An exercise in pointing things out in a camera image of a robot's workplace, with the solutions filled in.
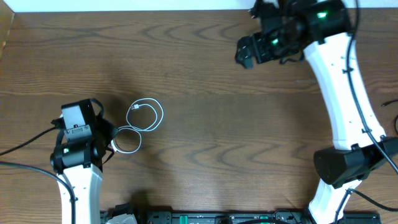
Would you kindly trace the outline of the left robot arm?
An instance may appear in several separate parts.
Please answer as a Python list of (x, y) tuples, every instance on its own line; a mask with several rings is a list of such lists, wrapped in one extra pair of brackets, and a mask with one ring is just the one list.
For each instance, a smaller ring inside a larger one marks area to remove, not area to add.
[(62, 223), (101, 223), (103, 157), (117, 129), (95, 98), (62, 105), (52, 121), (59, 133), (50, 164), (57, 177)]

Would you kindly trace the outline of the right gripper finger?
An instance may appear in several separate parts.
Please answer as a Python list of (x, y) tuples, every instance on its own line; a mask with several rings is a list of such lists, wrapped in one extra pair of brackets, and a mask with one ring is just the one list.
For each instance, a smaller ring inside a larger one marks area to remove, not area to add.
[(234, 59), (237, 64), (242, 65), (245, 69), (253, 69), (254, 67), (251, 53), (237, 51)]
[(245, 36), (242, 37), (238, 40), (237, 43), (237, 51), (248, 51), (252, 52), (254, 51), (255, 47), (255, 38), (253, 35)]

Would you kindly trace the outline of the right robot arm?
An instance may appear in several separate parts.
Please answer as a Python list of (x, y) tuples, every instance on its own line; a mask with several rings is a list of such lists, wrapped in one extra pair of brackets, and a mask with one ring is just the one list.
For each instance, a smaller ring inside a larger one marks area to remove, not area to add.
[(344, 3), (332, 1), (256, 1), (250, 9), (261, 31), (238, 40), (235, 60), (292, 61), (299, 54), (311, 66), (329, 115), (333, 145), (314, 153), (320, 182), (302, 223), (371, 223), (373, 215), (343, 210), (360, 183), (384, 164), (397, 165), (397, 139), (386, 135), (371, 107), (357, 61), (358, 22)]

